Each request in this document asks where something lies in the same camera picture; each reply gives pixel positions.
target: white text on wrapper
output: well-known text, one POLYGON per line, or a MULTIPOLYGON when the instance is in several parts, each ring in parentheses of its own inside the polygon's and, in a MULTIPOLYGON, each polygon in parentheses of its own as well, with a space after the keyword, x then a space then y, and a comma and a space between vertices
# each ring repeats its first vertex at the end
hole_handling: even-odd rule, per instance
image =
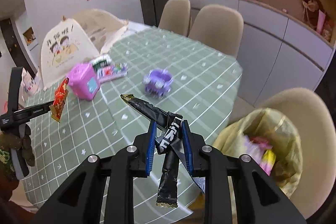
POLYGON ((176 135, 180 125, 181 124, 182 119, 175 117, 174 118, 174 122, 171 124, 170 128, 168 129, 166 135, 163 137, 162 141, 160 142, 160 153, 163 152, 164 149, 166 149, 168 147, 168 145, 170 144, 170 142, 173 140, 174 136, 176 135))

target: purple toy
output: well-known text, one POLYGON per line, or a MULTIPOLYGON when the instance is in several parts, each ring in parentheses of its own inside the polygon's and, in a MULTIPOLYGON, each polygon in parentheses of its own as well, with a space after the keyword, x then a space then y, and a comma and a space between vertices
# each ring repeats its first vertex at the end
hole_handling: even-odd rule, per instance
POLYGON ((100 88, 91 64, 78 64, 68 72, 69 86, 80 99, 92 100, 100 88))
POLYGON ((170 92, 173 76, 165 69, 153 69, 145 75, 142 82, 146 86, 146 92, 155 93, 162 97, 166 92, 170 92))

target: gold candy wrapper end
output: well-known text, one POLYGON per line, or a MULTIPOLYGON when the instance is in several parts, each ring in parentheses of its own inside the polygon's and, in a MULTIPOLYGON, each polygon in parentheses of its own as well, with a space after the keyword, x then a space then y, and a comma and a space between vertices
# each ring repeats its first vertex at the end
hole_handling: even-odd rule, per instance
POLYGON ((51 112, 52 112, 51 117, 52 117, 55 121, 59 122, 59 119, 56 117, 56 109, 55 109, 55 107, 54 107, 53 105, 51 105, 51 106, 49 106, 49 108, 50 108, 50 110, 51 110, 51 112))
POLYGON ((156 206, 166 207, 166 208, 177 208, 177 204, 175 204, 175 203, 157 202, 156 206))
POLYGON ((126 104, 128 104, 129 100, 135 98, 133 94, 121 94, 120 97, 126 104))

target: red candy wrapper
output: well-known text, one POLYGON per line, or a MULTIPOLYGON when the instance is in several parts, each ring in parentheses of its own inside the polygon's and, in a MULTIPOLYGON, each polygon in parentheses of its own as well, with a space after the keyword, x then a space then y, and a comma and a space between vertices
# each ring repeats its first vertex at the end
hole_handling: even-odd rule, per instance
POLYGON ((69 78, 65 78, 61 85, 55 91, 55 100, 51 106, 49 106, 52 115, 51 117, 59 122, 61 119, 62 111, 65 105, 65 100, 67 99, 68 91, 67 85, 69 83, 69 78))

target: black candy wrapper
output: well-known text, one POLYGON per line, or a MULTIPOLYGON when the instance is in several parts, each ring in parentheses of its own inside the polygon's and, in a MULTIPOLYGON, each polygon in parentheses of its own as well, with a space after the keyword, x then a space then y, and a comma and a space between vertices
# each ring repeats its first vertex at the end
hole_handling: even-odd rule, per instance
POLYGON ((179 174, 179 157, 171 147, 165 155, 162 176, 157 191, 156 205, 177 208, 177 175, 179 174))
POLYGON ((157 201, 156 205, 162 207, 177 208, 177 176, 179 174, 179 157, 176 155, 170 144, 174 143, 177 138, 181 139, 180 125, 183 116, 180 114, 175 114, 172 112, 165 112, 162 109, 134 97, 133 94, 121 94, 120 97, 137 110, 140 114, 144 115, 149 120, 153 120, 157 123, 159 129, 172 130, 173 128, 177 130, 177 134, 174 133, 174 138, 171 141, 169 138, 169 144, 166 144, 166 148, 162 153, 160 153, 160 142, 162 138, 158 138, 156 141, 157 152, 159 154, 165 154, 165 159, 162 166, 162 176, 159 184, 159 190, 157 191, 157 201))
POLYGON ((177 132, 179 131, 181 122, 181 118, 175 117, 167 132, 164 135, 161 135, 159 138, 156 138, 155 146, 159 155, 165 154, 168 151, 169 146, 171 145, 177 132))
POLYGON ((133 107, 140 114, 144 115, 150 121, 156 122, 159 129, 163 130, 169 128, 175 117, 182 119, 182 116, 172 112, 165 112, 162 109, 152 105, 149 102, 134 97, 133 94, 121 94, 121 99, 131 107, 133 107))

